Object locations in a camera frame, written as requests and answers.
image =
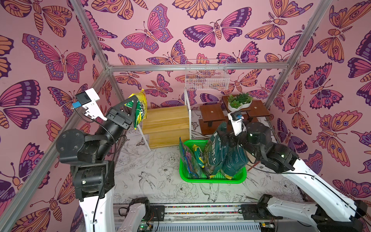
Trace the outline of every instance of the white wire rack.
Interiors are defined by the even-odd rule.
[[[204,66],[191,66],[188,63],[198,63],[199,60],[187,60],[185,65],[185,87],[187,90],[227,90],[229,75],[226,63],[218,63],[219,59],[208,59],[215,61],[216,67],[210,68],[205,63]]]

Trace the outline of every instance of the floor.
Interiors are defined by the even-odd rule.
[[[192,139],[201,135],[199,111],[192,111]],[[265,118],[258,118],[266,126]],[[283,200],[302,201],[292,182],[280,174],[252,169],[242,184],[208,184],[184,182],[179,175],[179,147],[148,151],[139,131],[130,129],[115,167],[114,203],[129,203],[137,197],[148,197],[151,203],[256,202],[262,194]],[[261,164],[258,169],[267,170]]]

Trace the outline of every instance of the plastic basket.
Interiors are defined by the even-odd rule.
[[[184,142],[186,146],[192,149],[192,146],[196,144],[201,148],[201,150],[204,150],[205,145],[208,140],[187,140]],[[223,176],[223,174],[219,171],[215,177],[211,179],[207,179],[206,175],[202,173],[202,176],[200,179],[192,179],[191,175],[189,175],[188,170],[184,167],[182,159],[180,159],[180,167],[179,167],[179,174],[180,177],[186,181],[191,183],[224,183],[224,184],[240,184],[246,180],[247,172],[246,168],[242,168],[237,172],[236,175],[233,176],[231,180],[228,180]]]

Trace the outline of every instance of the brown wooden table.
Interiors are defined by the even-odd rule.
[[[228,106],[228,96],[222,97],[223,102],[226,106]],[[248,121],[251,122],[256,117],[267,117],[270,115],[267,108],[265,108],[263,102],[261,100],[253,100],[251,105],[247,108],[242,108],[239,111],[246,112],[248,115]]]
[[[202,119],[198,122],[202,135],[213,134],[222,122],[228,122],[228,117],[224,116],[220,104],[201,105],[200,111]]]

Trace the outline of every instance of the purple butterfly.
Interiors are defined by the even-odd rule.
[[[121,45],[124,48],[134,48],[135,50],[144,48],[144,50],[152,54],[155,53],[158,50],[158,43],[156,41],[159,40],[166,43],[173,38],[170,31],[166,28],[170,21],[167,18],[166,12],[166,6],[162,4],[157,5],[148,17],[148,29],[144,29],[144,33],[128,35],[122,40]]]
[[[37,81],[26,80],[12,85],[0,96],[0,107],[6,107],[4,112],[0,111],[0,125],[9,128],[8,117],[20,128],[27,129],[30,121],[37,119],[40,113],[35,108],[23,106],[38,105],[39,99],[40,86]]]
[[[67,73],[70,81],[79,83],[80,71],[87,63],[84,54],[72,52],[67,56],[59,55],[47,42],[29,34],[23,34],[22,42],[31,49],[36,60],[46,64],[50,80],[60,81]]]
[[[366,58],[368,61],[371,62],[371,31],[365,35],[365,38],[361,41],[356,54]],[[350,68],[350,73],[348,75],[349,78],[354,78],[358,76],[363,76],[361,82],[366,82],[371,80],[371,63],[366,60],[360,58],[352,58],[348,61],[348,67]],[[371,82],[368,82],[364,86],[362,86],[358,91],[357,95],[362,96],[366,99],[366,104],[371,105]]]
[[[307,160],[303,160],[316,174],[318,174],[323,165],[322,152],[315,150],[313,154],[309,154]]]
[[[214,24],[213,27],[209,25],[195,25],[186,28],[183,31],[183,34],[185,37],[196,43],[202,39],[199,43],[202,48],[206,46],[214,47],[216,42],[215,36],[220,40],[221,35],[223,34],[224,38],[228,42],[231,42],[234,37],[240,36],[242,30],[234,27],[244,27],[246,22],[249,20],[250,15],[250,7],[241,8],[228,15],[220,25],[217,23],[220,20],[218,19],[216,22],[211,22]]]
[[[36,146],[34,143],[29,143],[23,150],[23,153],[19,160],[18,175],[16,175],[13,163],[10,163],[10,165],[13,167],[12,176],[8,176],[5,175],[3,172],[0,172],[1,175],[12,178],[13,182],[12,184],[8,181],[0,180],[0,216],[15,196],[16,192],[14,188],[16,187],[17,190],[19,190],[22,187],[23,183],[29,177],[43,155],[44,152],[39,150],[39,145]],[[50,179],[49,173],[50,172],[48,172],[44,177],[43,181],[38,187],[39,189],[48,184],[48,180]]]
[[[204,105],[214,105],[219,104],[222,109],[226,109],[226,105],[223,102],[223,99],[219,99],[211,94],[200,94],[201,101],[204,102]]]
[[[260,86],[262,89],[257,89],[257,90],[252,90],[249,92],[249,94],[252,96],[252,97],[256,97],[258,99],[265,99],[268,97],[270,91],[272,90],[273,86],[275,85],[276,83],[276,79],[274,78],[276,75],[274,76],[269,76],[267,78],[267,80],[265,81],[265,87],[262,87]]]
[[[259,54],[259,52],[260,50],[256,47],[256,43],[251,41],[242,51],[241,58],[239,58],[240,50],[238,51],[238,56],[236,56],[235,53],[232,52],[232,54],[236,58],[226,53],[218,53],[218,56],[216,58],[219,59],[218,63],[256,63],[257,55]],[[232,74],[234,72],[234,69],[228,70],[229,74]]]
[[[153,83],[153,86],[152,85],[147,85],[148,88],[154,88],[154,89],[145,89],[144,92],[146,94],[151,94],[152,96],[158,96],[160,95],[161,97],[165,98],[167,97],[167,93],[168,92],[172,92],[173,89],[170,87],[170,83],[165,81],[165,78],[163,75],[161,74],[158,74],[157,75],[157,84],[155,81],[152,81],[151,82]]]
[[[305,142],[298,137],[293,136],[292,133],[287,129],[285,123],[280,118],[277,119],[277,129],[277,134],[281,143],[285,141],[285,143],[287,143],[287,146],[291,150],[296,153],[303,153],[308,150],[308,146],[305,144]]]
[[[285,96],[283,93],[289,87],[289,81],[287,80],[281,87],[280,91],[277,94],[277,97],[273,100],[273,104],[278,107],[282,112],[285,111],[285,104],[283,103],[283,97]]]
[[[187,91],[187,93],[188,93],[188,99],[189,99],[190,105],[197,104],[196,100],[194,99],[197,96],[196,91]],[[174,100],[169,100],[169,101],[165,101],[161,103],[162,107],[172,107],[172,106],[180,106],[180,105],[184,105],[184,94],[182,94],[182,97],[178,98],[178,100],[174,99]]]

